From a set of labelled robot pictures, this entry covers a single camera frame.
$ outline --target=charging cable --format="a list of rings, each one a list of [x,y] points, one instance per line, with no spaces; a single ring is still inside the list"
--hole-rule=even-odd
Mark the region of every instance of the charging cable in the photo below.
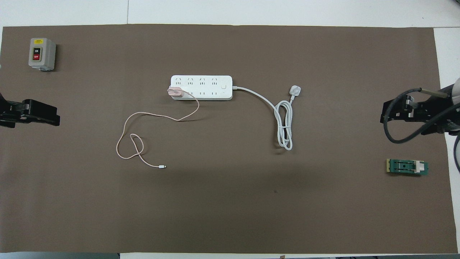
[[[116,144],[116,153],[117,155],[120,157],[120,158],[123,158],[123,159],[131,159],[135,156],[139,156],[139,158],[148,166],[151,166],[151,167],[156,167],[156,168],[166,168],[166,165],[151,165],[149,163],[147,163],[147,161],[144,160],[144,158],[141,156],[142,154],[142,151],[144,151],[144,142],[142,141],[142,139],[137,135],[137,134],[134,134],[134,133],[131,133],[129,135],[129,137],[131,138],[131,141],[134,145],[134,148],[136,149],[136,153],[133,154],[132,156],[129,156],[129,157],[124,157],[122,155],[120,155],[120,153],[118,152],[118,146],[120,144],[120,141],[121,139],[124,137],[124,135],[126,134],[126,124],[128,123],[128,120],[131,119],[131,117],[135,116],[135,115],[138,115],[138,114],[141,114],[141,115],[151,115],[151,116],[157,116],[157,117],[165,117],[165,118],[168,118],[168,119],[171,119],[171,120],[175,120],[175,121],[181,121],[189,116],[191,116],[192,114],[194,114],[196,111],[198,111],[198,109],[200,108],[200,102],[198,101],[197,98],[195,98],[193,95],[189,94],[188,92],[185,92],[184,90],[182,90],[181,88],[179,87],[173,87],[173,88],[169,88],[168,90],[168,94],[171,95],[171,96],[181,96],[183,95],[183,93],[186,93],[188,95],[190,95],[191,97],[193,97],[196,101],[196,103],[198,104],[198,106],[196,107],[196,110],[194,110],[192,113],[190,113],[189,115],[187,116],[184,116],[180,119],[174,119],[172,117],[169,117],[169,116],[166,116],[166,115],[161,115],[161,114],[154,114],[154,113],[150,113],[150,112],[135,112],[133,114],[131,114],[125,121],[125,124],[123,126],[123,133],[121,134],[121,137],[120,139],[118,140],[117,144]],[[134,138],[138,138],[141,142],[141,145],[142,145],[142,148],[141,150],[139,150],[136,142],[134,141]]]

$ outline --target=white power cable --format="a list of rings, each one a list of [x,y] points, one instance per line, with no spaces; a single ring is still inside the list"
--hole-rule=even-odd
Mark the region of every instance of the white power cable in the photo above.
[[[273,113],[275,115],[276,122],[278,124],[278,144],[285,148],[286,150],[291,150],[292,149],[292,130],[291,130],[291,124],[292,124],[292,101],[296,96],[300,94],[300,87],[293,85],[291,89],[289,90],[289,93],[291,94],[291,100],[286,101],[282,100],[280,101],[277,105],[273,105],[269,100],[267,100],[265,97],[261,96],[260,94],[244,88],[244,87],[238,87],[234,86],[233,90],[243,90],[250,92],[260,99],[264,100],[267,102],[272,108],[273,108]],[[280,107],[283,107],[286,110],[286,116],[284,117],[284,125],[281,119],[280,115]]]

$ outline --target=power strip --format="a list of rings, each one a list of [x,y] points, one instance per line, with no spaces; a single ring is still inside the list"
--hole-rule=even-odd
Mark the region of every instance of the power strip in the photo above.
[[[178,87],[202,101],[227,101],[233,97],[231,76],[183,76],[171,77],[171,88]],[[174,100],[195,100],[189,94],[172,96]]]

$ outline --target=power cord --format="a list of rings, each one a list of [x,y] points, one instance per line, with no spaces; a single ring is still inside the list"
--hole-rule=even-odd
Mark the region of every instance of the power cord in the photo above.
[[[265,102],[267,102],[273,108],[273,113],[275,115],[276,123],[278,124],[278,133],[277,133],[278,144],[281,147],[285,148],[286,150],[291,150],[292,144],[293,144],[292,143],[292,130],[291,130],[292,101],[294,100],[296,96],[300,94],[301,88],[299,86],[293,85],[291,89],[289,90],[289,93],[291,94],[291,100],[290,101],[282,100],[277,105],[273,105],[265,97],[247,88],[234,86],[232,89],[250,92],[254,94],[255,96],[259,97],[260,99],[264,100]],[[286,110],[286,116],[284,117],[284,125],[283,125],[281,115],[280,115],[280,107],[283,107]]]
[[[454,143],[454,162],[455,162],[455,166],[457,167],[457,170],[460,172],[460,166],[457,160],[457,145],[459,144],[459,141],[460,141],[460,135],[457,135],[457,137],[455,138],[455,143]]]
[[[414,89],[410,89],[410,90],[407,90],[405,91],[404,93],[398,95],[391,103],[390,105],[388,106],[386,112],[385,112],[385,115],[384,115],[384,118],[383,118],[383,130],[385,132],[385,135],[386,137],[388,138],[388,140],[390,140],[391,142],[395,143],[395,144],[401,144],[401,143],[405,143],[405,142],[408,142],[409,140],[415,138],[418,134],[422,133],[423,131],[425,131],[426,129],[428,129],[429,127],[431,127],[433,124],[435,124],[438,120],[442,119],[442,117],[446,116],[448,113],[454,111],[455,109],[459,108],[460,107],[460,103],[456,104],[456,105],[453,105],[447,109],[445,109],[444,111],[438,113],[437,115],[435,115],[433,118],[431,118],[429,121],[427,121],[425,124],[423,124],[418,130],[414,131],[412,134],[410,134],[409,136],[403,138],[403,139],[400,139],[400,140],[396,140],[394,139],[391,134],[389,133],[388,131],[388,118],[390,116],[390,112],[393,110],[393,107],[396,105],[396,103],[401,100],[402,98],[404,98],[407,94],[409,93],[413,93],[413,92],[422,92],[422,93],[427,93],[426,91],[424,91],[422,88],[414,88]]]
[[[117,142],[117,144],[116,144],[116,153],[118,154],[118,156],[119,156],[120,158],[123,158],[123,159],[131,159],[131,158],[133,158],[133,157],[135,157],[135,156],[139,156],[139,158],[140,158],[146,165],[148,165],[148,166],[155,167],[155,168],[166,168],[166,165],[151,165],[151,164],[147,163],[147,161],[144,160],[144,158],[141,156],[142,151],[144,151],[144,142],[142,141],[142,139],[141,139],[137,134],[131,133],[131,134],[129,135],[130,138],[131,138],[131,141],[132,141],[132,143],[133,143],[133,145],[134,145],[134,148],[136,149],[136,153],[135,153],[134,155],[129,156],[129,157],[124,157],[124,156],[120,155],[120,153],[118,152],[118,146],[119,146],[119,144],[120,144],[121,139],[123,138],[123,136],[124,136],[125,133],[126,133],[126,124],[128,123],[128,120],[131,119],[131,117],[133,117],[134,115],[137,115],[137,114],[151,115],[151,116],[157,116],[157,117],[165,117],[165,118],[168,118],[168,119],[171,119],[171,120],[174,120],[174,121],[181,121],[181,120],[183,120],[183,119],[185,119],[185,118],[191,116],[192,114],[194,114],[194,113],[195,113],[196,111],[198,111],[198,109],[200,108],[200,102],[198,101],[197,98],[195,98],[195,97],[194,97],[193,95],[191,95],[190,93],[185,92],[184,90],[182,90],[182,89],[180,89],[180,88],[168,89],[167,91],[168,91],[168,92],[172,92],[172,93],[177,93],[177,91],[179,91],[179,92],[183,92],[183,93],[186,93],[186,94],[190,95],[191,97],[193,97],[193,98],[195,99],[195,101],[196,101],[197,104],[198,104],[198,106],[196,107],[196,110],[194,110],[194,111],[193,111],[192,113],[190,113],[189,115],[184,116],[184,117],[182,117],[182,118],[180,118],[180,119],[174,119],[174,118],[169,117],[169,116],[166,116],[166,115],[154,114],[154,113],[150,113],[150,112],[135,112],[135,113],[131,114],[131,115],[126,119],[125,124],[124,124],[124,126],[123,126],[123,132],[122,132],[122,134],[121,134],[120,139],[118,140],[118,142]],[[134,141],[134,138],[135,138],[135,137],[138,138],[138,139],[140,140],[141,144],[142,144],[142,148],[141,148],[140,151],[139,151],[139,148],[138,148],[136,142]]]

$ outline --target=white table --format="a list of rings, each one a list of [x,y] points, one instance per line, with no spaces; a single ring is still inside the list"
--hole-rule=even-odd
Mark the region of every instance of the white table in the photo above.
[[[0,26],[2,27],[83,24],[433,27],[441,87],[454,83],[460,77],[460,4],[453,0],[0,0]],[[447,135],[446,141],[457,227],[457,247],[460,247],[460,173],[453,160],[454,137]],[[279,258],[279,256],[281,254],[126,253],[121,255],[124,259],[177,257],[236,259]],[[287,258],[329,256],[335,255],[286,255]]]

